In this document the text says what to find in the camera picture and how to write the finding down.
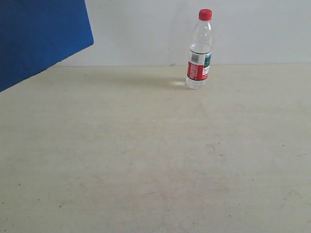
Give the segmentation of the blue ring binder notebook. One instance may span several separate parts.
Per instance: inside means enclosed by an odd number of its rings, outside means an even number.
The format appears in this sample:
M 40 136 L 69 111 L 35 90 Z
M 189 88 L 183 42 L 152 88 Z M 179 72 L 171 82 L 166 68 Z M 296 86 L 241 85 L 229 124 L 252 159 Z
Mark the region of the blue ring binder notebook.
M 84 0 L 2 0 L 1 91 L 93 43 Z

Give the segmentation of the clear plastic water bottle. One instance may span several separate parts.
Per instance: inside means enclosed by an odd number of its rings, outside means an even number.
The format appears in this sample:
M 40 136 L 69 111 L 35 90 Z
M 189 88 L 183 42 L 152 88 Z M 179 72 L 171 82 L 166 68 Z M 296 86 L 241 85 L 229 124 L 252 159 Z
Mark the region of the clear plastic water bottle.
M 191 89 L 206 85 L 212 55 L 212 11 L 201 9 L 189 46 L 186 84 Z

